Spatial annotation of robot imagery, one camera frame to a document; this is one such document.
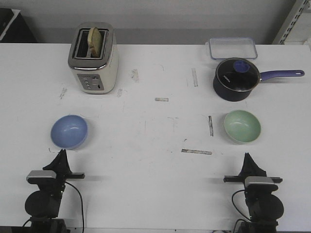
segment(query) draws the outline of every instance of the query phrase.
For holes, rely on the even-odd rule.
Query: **pot lid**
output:
[[[216,78],[225,87],[233,91],[252,90],[260,81],[256,66],[242,58],[228,58],[216,68]]]

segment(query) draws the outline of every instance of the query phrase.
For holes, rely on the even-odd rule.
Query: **black cable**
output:
[[[232,194],[231,201],[232,201],[232,204],[233,204],[234,208],[236,208],[236,210],[237,210],[244,218],[246,218],[247,220],[251,221],[250,218],[246,217],[246,216],[237,208],[237,206],[235,205],[235,203],[234,203],[234,201],[233,201],[233,197],[234,197],[237,193],[244,192],[244,191],[245,191],[245,190],[242,189],[242,190],[236,191],[234,194]]]
[[[23,232],[23,229],[24,229],[24,227],[26,226],[26,224],[27,224],[28,222],[30,222],[30,219],[28,219],[28,220],[22,225],[22,227],[20,228],[20,233]]]
[[[71,187],[73,187],[79,194],[80,196],[80,200],[81,200],[81,215],[82,215],[82,233],[84,233],[84,214],[83,214],[83,200],[82,200],[82,195],[81,193],[79,192],[79,190],[73,186],[72,184],[68,183],[67,181],[65,181],[66,184],[70,185]]]
[[[236,226],[237,226],[237,224],[238,224],[239,221],[246,222],[244,219],[239,218],[239,219],[235,222],[235,224],[234,224],[233,233],[235,232],[235,228],[236,228]]]

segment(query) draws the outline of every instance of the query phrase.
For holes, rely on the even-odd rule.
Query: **bowl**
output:
[[[249,143],[260,135],[261,126],[258,119],[250,112],[235,110],[225,116],[225,131],[238,143]]]
[[[82,117],[67,115],[52,126],[51,139],[60,148],[74,149],[85,141],[87,133],[87,123]]]

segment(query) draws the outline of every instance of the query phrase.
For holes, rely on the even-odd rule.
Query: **saucepan handle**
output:
[[[260,73],[261,81],[275,77],[301,77],[304,76],[305,72],[300,69],[294,70],[272,70]]]

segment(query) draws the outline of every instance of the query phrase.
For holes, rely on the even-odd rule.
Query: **white toaster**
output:
[[[88,34],[97,28],[101,35],[98,57],[89,48]],[[71,44],[68,65],[82,91],[105,94],[116,83],[119,55],[114,29],[108,23],[86,22],[78,26]]]

